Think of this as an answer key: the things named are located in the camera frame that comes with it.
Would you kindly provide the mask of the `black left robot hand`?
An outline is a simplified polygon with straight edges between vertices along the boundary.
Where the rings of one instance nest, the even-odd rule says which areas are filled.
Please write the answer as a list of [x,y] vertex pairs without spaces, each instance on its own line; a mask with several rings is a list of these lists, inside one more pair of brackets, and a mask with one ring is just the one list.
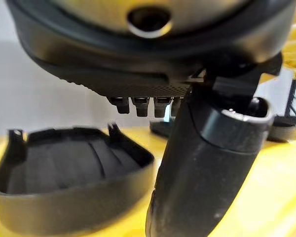
[[119,112],[149,99],[176,118],[148,237],[206,237],[239,193],[274,121],[254,96],[279,75],[296,0],[9,0],[20,44],[52,75]]

